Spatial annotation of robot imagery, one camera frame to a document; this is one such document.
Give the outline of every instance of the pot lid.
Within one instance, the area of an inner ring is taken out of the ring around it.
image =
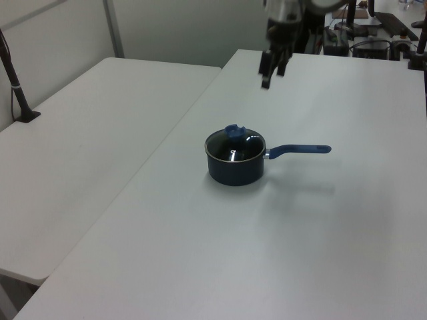
[[[266,142],[256,131],[228,125],[212,133],[205,142],[208,155],[222,161],[245,161],[264,154]]]

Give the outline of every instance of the floor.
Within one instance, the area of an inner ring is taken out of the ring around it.
[[[0,275],[0,320],[12,320],[37,289],[35,285]]]

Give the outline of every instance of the cable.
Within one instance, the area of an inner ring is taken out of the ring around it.
[[[355,45],[352,45],[351,47],[349,47],[348,49],[351,50],[353,48],[359,47],[361,45],[367,45],[369,43],[375,43],[375,42],[387,42],[389,45],[391,45],[392,43],[389,40],[384,40],[384,39],[377,39],[377,40],[366,40],[366,41],[362,41],[359,42]]]
[[[7,41],[6,41],[5,36],[4,36],[3,33],[1,33],[1,40],[5,44],[6,50],[7,50],[7,54],[9,55],[9,58],[10,58],[11,57],[11,51],[9,50],[9,46],[7,44]]]
[[[5,44],[5,46],[6,46],[6,50],[7,50],[7,54],[8,54],[8,56],[9,56],[9,58],[11,57],[11,51],[10,51],[10,49],[9,49],[9,46],[8,46],[8,44],[7,44],[7,41],[6,41],[6,39],[5,39],[5,36],[4,36],[4,34],[3,34],[3,32],[0,32],[0,35],[1,35],[1,40],[2,40],[2,42]],[[13,122],[15,122],[16,120],[15,120],[15,115],[13,114],[13,88],[11,87],[11,113],[12,113],[12,120],[13,120]]]
[[[11,112],[12,112],[12,120],[15,122],[15,116],[13,114],[13,89],[11,88]]]
[[[330,23],[330,24],[329,24],[329,26],[328,26],[328,29],[331,29],[331,24],[332,24],[335,20],[336,20],[336,18],[333,18],[333,19],[332,19],[331,23]]]
[[[312,55],[315,54],[315,50],[317,47],[317,41],[318,41],[318,31],[323,30],[323,27],[321,25],[318,25],[318,27],[316,28],[316,34],[314,35],[314,42],[313,42],[313,50],[312,50]]]
[[[348,7],[348,3],[346,4],[346,6],[344,7],[344,10],[342,11],[341,25],[344,24],[344,15],[346,14],[347,7]]]

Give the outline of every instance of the blue object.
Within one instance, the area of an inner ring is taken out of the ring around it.
[[[240,140],[246,134],[246,128],[238,125],[228,125],[224,131],[232,141]]]
[[[275,159],[284,153],[329,153],[331,150],[329,145],[280,145],[270,149],[268,159]]]

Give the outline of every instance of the black stand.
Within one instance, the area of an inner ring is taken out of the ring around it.
[[[357,23],[338,22],[337,24],[335,24],[334,29],[347,31],[347,36],[349,36],[351,39],[354,39],[356,37],[369,36],[369,29],[364,25],[358,25]]]
[[[15,69],[13,68],[10,52],[7,49],[3,33],[0,30],[0,58],[5,67],[7,76],[11,82],[12,90],[15,93],[19,106],[21,107],[21,116],[16,121],[28,123],[33,119],[40,116],[40,112],[33,111],[29,108],[27,100],[22,91],[21,84],[19,83],[18,76],[16,76]]]
[[[408,62],[408,69],[411,70],[424,70],[424,62],[427,60],[427,55],[424,52],[427,43],[427,12],[424,18],[424,24],[422,25],[420,41],[416,52],[410,52],[410,60]]]

